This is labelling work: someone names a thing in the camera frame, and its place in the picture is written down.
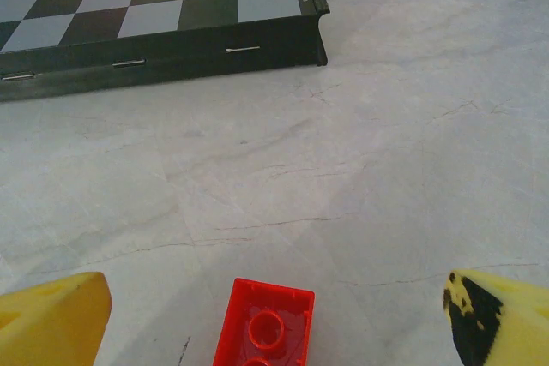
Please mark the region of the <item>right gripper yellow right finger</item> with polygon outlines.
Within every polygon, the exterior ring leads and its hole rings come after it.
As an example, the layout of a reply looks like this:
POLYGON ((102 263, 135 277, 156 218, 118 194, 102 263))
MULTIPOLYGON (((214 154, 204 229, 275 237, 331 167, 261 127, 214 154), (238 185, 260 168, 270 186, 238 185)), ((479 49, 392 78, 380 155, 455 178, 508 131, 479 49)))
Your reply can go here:
POLYGON ((456 269, 443 311, 463 366, 549 366, 549 288, 456 269))

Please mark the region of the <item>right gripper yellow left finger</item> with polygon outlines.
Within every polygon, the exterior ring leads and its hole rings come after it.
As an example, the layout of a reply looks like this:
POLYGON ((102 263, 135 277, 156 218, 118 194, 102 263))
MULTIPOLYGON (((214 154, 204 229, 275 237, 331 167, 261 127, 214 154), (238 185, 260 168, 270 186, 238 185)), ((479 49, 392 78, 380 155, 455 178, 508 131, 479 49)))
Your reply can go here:
POLYGON ((112 311, 101 272, 0 295, 0 366, 94 366, 112 311))

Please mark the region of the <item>red rectangular toy brick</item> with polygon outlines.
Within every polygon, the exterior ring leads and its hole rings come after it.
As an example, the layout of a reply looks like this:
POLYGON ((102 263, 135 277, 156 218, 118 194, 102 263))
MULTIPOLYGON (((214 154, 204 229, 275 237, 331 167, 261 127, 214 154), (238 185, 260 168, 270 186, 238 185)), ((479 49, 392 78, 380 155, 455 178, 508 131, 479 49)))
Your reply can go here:
POLYGON ((236 278, 212 366, 307 366, 313 291, 236 278))

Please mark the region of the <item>black and white chessboard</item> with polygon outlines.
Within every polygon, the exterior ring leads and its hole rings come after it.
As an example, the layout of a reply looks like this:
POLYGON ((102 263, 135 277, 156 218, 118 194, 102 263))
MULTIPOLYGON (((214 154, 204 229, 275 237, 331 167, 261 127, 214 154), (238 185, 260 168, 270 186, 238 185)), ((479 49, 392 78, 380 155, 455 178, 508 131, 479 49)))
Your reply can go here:
POLYGON ((0 0, 0 102, 327 63, 327 0, 0 0))

